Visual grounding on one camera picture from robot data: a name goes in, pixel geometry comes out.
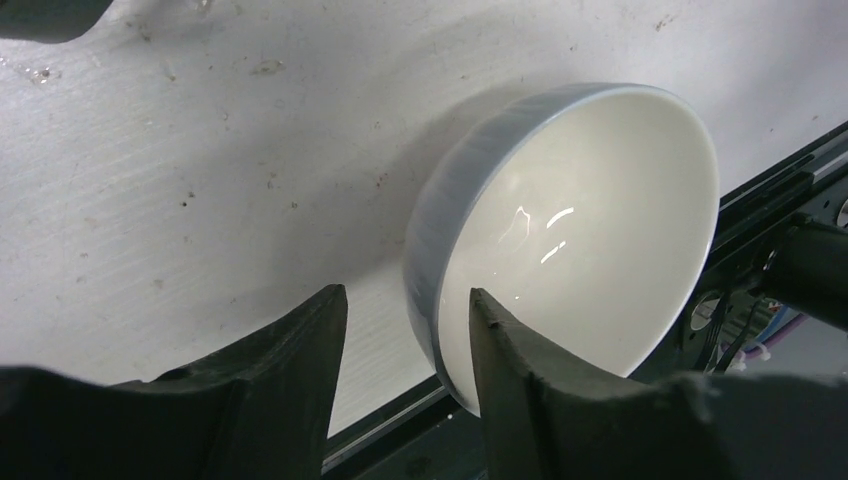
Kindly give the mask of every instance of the tabletop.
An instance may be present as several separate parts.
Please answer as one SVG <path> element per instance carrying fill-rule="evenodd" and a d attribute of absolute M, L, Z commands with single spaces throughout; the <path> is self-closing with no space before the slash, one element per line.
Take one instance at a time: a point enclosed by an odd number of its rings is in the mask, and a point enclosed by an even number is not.
<path fill-rule="evenodd" d="M 337 432 L 432 374 L 399 258 L 474 123 L 561 84 L 655 85 L 704 118 L 726 193 L 848 120 L 846 21 L 827 0 L 116 0 L 72 42 L 0 41 L 0 364 L 151 380 L 344 283 Z"/>

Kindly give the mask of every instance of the black cylindrical object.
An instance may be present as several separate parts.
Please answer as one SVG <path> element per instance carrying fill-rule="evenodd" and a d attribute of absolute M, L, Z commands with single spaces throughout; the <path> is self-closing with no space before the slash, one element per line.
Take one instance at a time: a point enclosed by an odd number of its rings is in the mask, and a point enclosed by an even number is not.
<path fill-rule="evenodd" d="M 848 234 L 814 223 L 792 227 L 764 270 L 766 296 L 848 331 Z"/>

